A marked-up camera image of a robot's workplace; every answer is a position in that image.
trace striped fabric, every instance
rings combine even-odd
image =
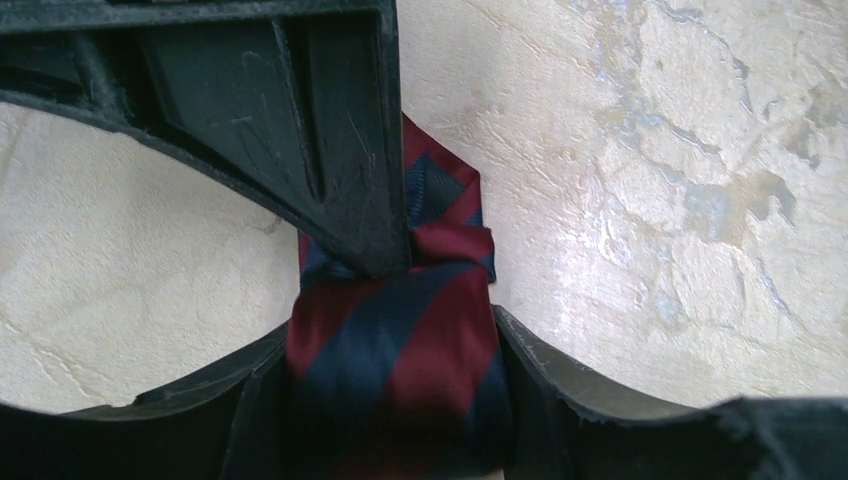
[[[302,478],[462,478],[509,447],[480,176],[403,127],[413,268],[369,280],[300,237],[286,360]]]

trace striped necktie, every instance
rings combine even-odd
[[[286,346],[298,478],[461,478],[509,448],[480,175],[406,117],[403,134],[413,268],[366,279],[300,237]]]

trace cracked floor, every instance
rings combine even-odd
[[[689,405],[848,395],[848,7],[399,1],[405,111],[481,170],[493,298]],[[0,400],[122,404],[261,336],[291,227],[0,106]]]

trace black plastic object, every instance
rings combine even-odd
[[[409,266],[391,0],[0,0],[0,100],[125,133],[372,276]]]
[[[495,307],[518,434],[506,480],[836,479],[848,401],[695,411],[615,383]],[[285,326],[131,406],[63,416],[0,405],[0,478],[311,479],[287,428]]]

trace white stone surface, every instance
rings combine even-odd
[[[480,169],[494,301],[701,406],[848,395],[848,6],[400,0],[405,111]],[[0,400],[124,404],[261,336],[291,227],[120,135],[0,106]]]

